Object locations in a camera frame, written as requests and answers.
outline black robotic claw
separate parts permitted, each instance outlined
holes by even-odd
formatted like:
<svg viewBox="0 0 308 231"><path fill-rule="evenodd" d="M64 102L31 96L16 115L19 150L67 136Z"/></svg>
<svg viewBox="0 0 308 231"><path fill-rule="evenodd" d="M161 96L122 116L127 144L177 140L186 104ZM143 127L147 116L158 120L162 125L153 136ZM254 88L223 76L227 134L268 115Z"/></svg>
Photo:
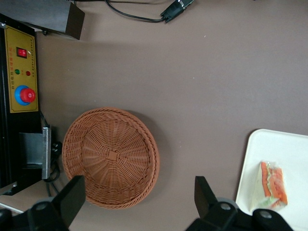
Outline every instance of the black robotic claw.
<svg viewBox="0 0 308 231"><path fill-rule="evenodd" d="M85 200L84 176L75 176L51 202L36 203L14 217L10 210L0 210L0 230L68 231Z"/></svg>
<svg viewBox="0 0 308 231"><path fill-rule="evenodd" d="M218 202L204 177L195 178L194 201L200 218L186 231L292 231L276 212L256 209L247 215L227 202Z"/></svg>

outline cable connector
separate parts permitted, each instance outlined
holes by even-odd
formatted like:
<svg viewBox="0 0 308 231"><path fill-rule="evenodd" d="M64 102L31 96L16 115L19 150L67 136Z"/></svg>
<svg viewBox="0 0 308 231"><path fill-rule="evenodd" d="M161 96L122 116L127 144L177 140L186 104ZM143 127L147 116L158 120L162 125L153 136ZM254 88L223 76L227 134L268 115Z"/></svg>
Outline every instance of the cable connector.
<svg viewBox="0 0 308 231"><path fill-rule="evenodd" d="M183 11L192 4L194 0L175 0L164 12L160 15L166 20L170 22L172 19L183 13Z"/></svg>

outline red button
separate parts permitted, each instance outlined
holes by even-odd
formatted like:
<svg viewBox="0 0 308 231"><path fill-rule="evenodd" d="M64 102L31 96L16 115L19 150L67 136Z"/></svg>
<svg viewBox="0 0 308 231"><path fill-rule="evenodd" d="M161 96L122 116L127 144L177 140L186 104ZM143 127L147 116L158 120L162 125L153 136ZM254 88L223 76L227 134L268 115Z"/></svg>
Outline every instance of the red button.
<svg viewBox="0 0 308 231"><path fill-rule="evenodd" d="M20 99L25 103L32 103L35 100L35 92L31 88L24 88L20 91Z"/></svg>

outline white tray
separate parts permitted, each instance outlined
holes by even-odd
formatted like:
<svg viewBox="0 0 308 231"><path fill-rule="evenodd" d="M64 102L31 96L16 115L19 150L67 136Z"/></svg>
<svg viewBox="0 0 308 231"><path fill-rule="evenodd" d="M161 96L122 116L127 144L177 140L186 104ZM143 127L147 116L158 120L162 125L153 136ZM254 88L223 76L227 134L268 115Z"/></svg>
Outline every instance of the white tray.
<svg viewBox="0 0 308 231"><path fill-rule="evenodd" d="M295 231L308 230L308 136L260 129L248 141L236 203L249 211L259 164L270 161L283 171L288 206L277 211Z"/></svg>

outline brown table surface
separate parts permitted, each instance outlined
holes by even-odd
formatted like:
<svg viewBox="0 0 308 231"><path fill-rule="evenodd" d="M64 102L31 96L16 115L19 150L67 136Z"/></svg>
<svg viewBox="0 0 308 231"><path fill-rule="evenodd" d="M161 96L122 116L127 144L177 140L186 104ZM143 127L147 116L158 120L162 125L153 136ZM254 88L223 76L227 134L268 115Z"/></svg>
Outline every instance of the brown table surface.
<svg viewBox="0 0 308 231"><path fill-rule="evenodd" d="M171 0L113 3L158 18ZM168 24L127 19L104 2L78 2L81 40L38 32L39 96L63 140L83 112L128 110L155 137L160 176L126 210L86 202L72 231L182 231L197 217L194 177L235 199L252 131L308 135L308 2L195 0ZM67 182L65 175L57 182ZM0 202L27 209L46 197L43 182Z"/></svg>

